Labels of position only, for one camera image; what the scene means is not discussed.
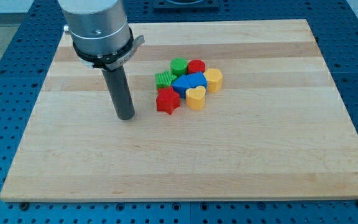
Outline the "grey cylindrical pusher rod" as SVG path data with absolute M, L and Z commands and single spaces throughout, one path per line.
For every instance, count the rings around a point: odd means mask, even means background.
M 117 117 L 121 120 L 133 118 L 135 109 L 124 67 L 121 66 L 114 70 L 102 70 L 102 73 Z

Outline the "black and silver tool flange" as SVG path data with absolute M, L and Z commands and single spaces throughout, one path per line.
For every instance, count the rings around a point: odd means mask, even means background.
M 124 65 L 145 42 L 143 35 L 134 37 L 127 24 L 65 25 L 64 31 L 71 35 L 73 48 L 83 63 L 103 70 L 114 70 Z

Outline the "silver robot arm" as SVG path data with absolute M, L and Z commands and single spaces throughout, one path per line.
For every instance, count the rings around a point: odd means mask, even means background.
M 122 0 L 59 0 L 73 48 L 89 68 L 102 71 L 117 117 L 135 115 L 124 64 L 145 40 L 134 37 Z

